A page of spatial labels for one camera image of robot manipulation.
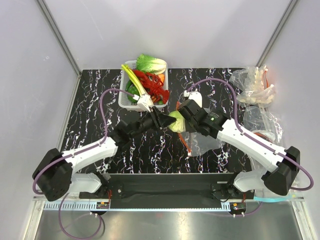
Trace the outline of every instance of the black marble tabletop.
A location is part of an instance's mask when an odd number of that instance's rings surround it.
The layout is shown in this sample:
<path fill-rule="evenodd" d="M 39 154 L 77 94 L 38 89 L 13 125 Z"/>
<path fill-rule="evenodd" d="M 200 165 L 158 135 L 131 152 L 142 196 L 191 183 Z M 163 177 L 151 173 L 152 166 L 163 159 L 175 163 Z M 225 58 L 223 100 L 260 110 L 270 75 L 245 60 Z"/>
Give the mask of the black marble tabletop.
<path fill-rule="evenodd" d="M 177 101 L 183 101 L 183 92 L 199 80 L 214 77 L 228 81 L 236 68 L 179 68 L 169 69 L 170 98 L 162 110 L 169 114 L 176 109 Z M 79 148 L 101 139 L 104 125 L 99 111 L 99 97 L 104 90 L 119 88 L 121 71 L 118 69 L 83 70 L 72 106 L 62 151 Z M 231 92 L 222 83 L 206 82 L 199 85 L 204 108 L 216 108 L 227 115 L 233 114 Z M 137 120 L 142 113 L 127 111 L 118 105 L 118 93 L 104 97 L 104 111 L 108 131 L 120 121 Z M 244 108 L 238 106 L 239 122 L 243 121 Z M 250 171 L 250 160 L 246 154 L 230 144 L 209 150 L 201 156 L 188 157 L 186 147 L 178 134 L 169 129 L 149 130 L 136 137 L 115 156 L 102 159 L 84 168 L 83 173 L 144 174 L 144 173 L 226 173 Z"/>

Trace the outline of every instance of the white wall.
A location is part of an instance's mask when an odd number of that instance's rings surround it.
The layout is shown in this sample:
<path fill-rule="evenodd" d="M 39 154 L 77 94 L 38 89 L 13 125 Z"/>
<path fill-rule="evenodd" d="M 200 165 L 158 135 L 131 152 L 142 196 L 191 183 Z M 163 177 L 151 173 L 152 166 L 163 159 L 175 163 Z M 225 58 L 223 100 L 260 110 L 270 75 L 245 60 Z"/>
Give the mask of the white wall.
<path fill-rule="evenodd" d="M 141 53 L 171 68 L 257 63 L 289 0 L 45 0 L 81 69 Z"/>
<path fill-rule="evenodd" d="M 18 240 L 77 77 L 36 1 L 0 1 L 0 31 L 0 239 Z"/>
<path fill-rule="evenodd" d="M 301 165 L 313 176 L 305 192 L 308 210 L 320 236 L 320 2 L 301 0 L 275 43 L 266 64 L 277 88 L 271 110 L 282 117 L 286 146 L 301 151 Z"/>

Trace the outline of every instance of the white plastic basket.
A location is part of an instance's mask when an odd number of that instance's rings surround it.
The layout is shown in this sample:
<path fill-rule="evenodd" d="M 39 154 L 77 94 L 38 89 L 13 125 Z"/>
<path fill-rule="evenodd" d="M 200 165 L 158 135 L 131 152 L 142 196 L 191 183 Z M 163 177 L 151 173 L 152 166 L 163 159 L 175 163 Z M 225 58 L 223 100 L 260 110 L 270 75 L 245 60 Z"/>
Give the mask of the white plastic basket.
<path fill-rule="evenodd" d="M 129 66 L 131 69 L 136 69 L 136 60 L 131 60 L 131 61 L 126 61 L 125 64 Z M 121 90 L 126 90 L 126 85 L 128 81 L 130 80 L 128 74 L 122 70 L 121 71 L 121 82 L 120 82 L 120 89 Z M 164 90 L 169 90 L 169 83 L 168 83 L 168 65 L 167 68 L 165 69 L 164 72 L 164 84 L 163 84 L 163 89 Z M 118 99 L 119 106 L 121 108 L 127 109 L 129 111 L 137 111 L 141 112 L 142 110 L 137 106 L 136 103 L 132 103 L 129 101 L 127 94 L 123 92 L 119 92 L 119 99 Z M 168 102 L 162 105 L 155 105 L 158 109 L 162 109 L 165 106 L 168 105 Z"/>

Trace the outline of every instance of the robotic arm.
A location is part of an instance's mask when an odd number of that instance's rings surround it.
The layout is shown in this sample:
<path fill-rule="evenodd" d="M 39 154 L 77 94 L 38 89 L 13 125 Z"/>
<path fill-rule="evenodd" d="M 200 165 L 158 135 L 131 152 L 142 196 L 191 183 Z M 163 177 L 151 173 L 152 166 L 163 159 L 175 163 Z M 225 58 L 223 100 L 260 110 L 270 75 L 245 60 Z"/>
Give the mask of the robotic arm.
<path fill-rule="evenodd" d="M 265 187 L 278 195 L 285 196 L 288 193 L 299 169 L 276 153 L 288 156 L 299 164 L 298 149 L 295 147 L 285 149 L 274 145 L 243 127 L 241 127 L 242 131 L 239 131 L 235 120 L 223 112 L 206 112 L 202 108 L 202 97 L 199 92 L 190 93 L 188 99 L 179 106 L 178 111 L 188 123 L 187 132 L 199 132 L 204 136 L 211 136 L 229 143 L 262 164 L 263 169 L 235 173 L 221 191 L 227 192 L 232 197 L 237 197 L 252 189 Z M 49 150 L 32 177 L 35 179 L 39 172 L 53 161 L 63 156 L 71 156 L 49 167 L 37 180 L 37 185 L 47 200 L 55 201 L 67 192 L 87 192 L 93 193 L 96 197 L 102 197 L 108 191 L 109 175 L 77 172 L 98 160 L 114 156 L 135 136 L 149 129 L 166 128 L 175 121 L 174 117 L 162 114 L 156 107 L 152 107 L 150 112 L 136 122 L 127 124 L 120 121 L 109 136 L 103 139 L 104 141 L 99 140 L 63 153 L 56 148 Z M 267 151 L 265 147 L 246 135 L 271 146 L 275 152 Z"/>

